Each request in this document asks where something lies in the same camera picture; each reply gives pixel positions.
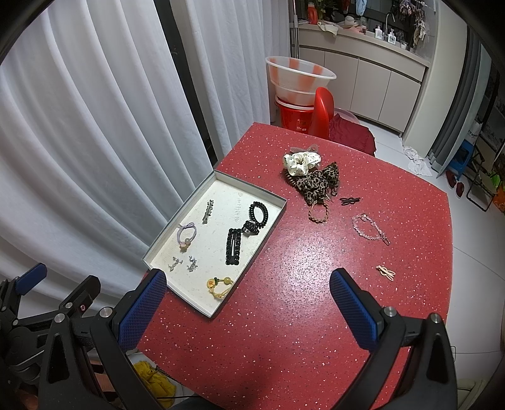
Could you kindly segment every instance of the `red shoe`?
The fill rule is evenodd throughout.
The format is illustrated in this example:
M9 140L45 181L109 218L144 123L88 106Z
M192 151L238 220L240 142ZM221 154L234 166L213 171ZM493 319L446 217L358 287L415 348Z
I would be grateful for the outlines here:
M463 182L458 182L456 184L456 196L461 198L463 196L463 192L465 192L465 185Z
M445 177L447 178L447 183L449 184L449 188L450 189L454 189L454 187L456 186L456 175L454 172L452 171L445 171Z

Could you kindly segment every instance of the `red chair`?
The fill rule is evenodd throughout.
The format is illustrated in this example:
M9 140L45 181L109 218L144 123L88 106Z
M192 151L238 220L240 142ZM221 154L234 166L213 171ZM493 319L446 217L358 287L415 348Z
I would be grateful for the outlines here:
M307 134L322 139L329 139L330 121L333 118L333 114L333 96L327 88L319 87L316 90L312 122Z

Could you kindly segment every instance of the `red table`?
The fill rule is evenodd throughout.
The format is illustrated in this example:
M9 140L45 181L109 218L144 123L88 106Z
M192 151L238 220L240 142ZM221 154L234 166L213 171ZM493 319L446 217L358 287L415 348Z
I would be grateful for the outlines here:
M308 220L303 197L282 174L289 148L312 143L322 166L338 163L338 197L361 197L330 203L324 224ZM167 293L139 348L174 379L225 409L331 408L368 357L330 295L335 268L404 316L446 317L452 228L447 195L435 186L346 146L262 124L218 169L286 198L287 210L215 319ZM391 246L358 236L352 217L361 213ZM395 271L394 282L376 265ZM406 357L403 349L376 405L388 400Z

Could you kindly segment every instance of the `faucet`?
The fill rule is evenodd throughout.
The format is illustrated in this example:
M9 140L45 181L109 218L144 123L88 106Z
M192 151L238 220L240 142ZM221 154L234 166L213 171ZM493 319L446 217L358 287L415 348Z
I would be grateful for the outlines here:
M388 32L387 32L387 18L391 16L393 18L393 22L396 23L396 19L394 18L394 14L393 13L388 13L386 14L386 25L384 26L384 37L387 38L387 35L388 35Z

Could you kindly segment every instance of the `cabinet door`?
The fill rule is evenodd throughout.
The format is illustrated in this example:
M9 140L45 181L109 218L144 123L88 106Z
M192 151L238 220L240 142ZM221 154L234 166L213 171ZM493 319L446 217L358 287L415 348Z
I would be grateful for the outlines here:
M319 64L324 67L324 52L321 50L300 47L300 59L310 61L311 63Z
M391 70L360 60L350 110L377 121L379 119Z
M358 72L358 61L358 59L342 54L325 52L324 66L337 75L337 78L331 80L327 85L333 95L336 108L350 110L356 73Z
M379 122L400 132L405 131L414 109L421 84L398 73L391 73Z

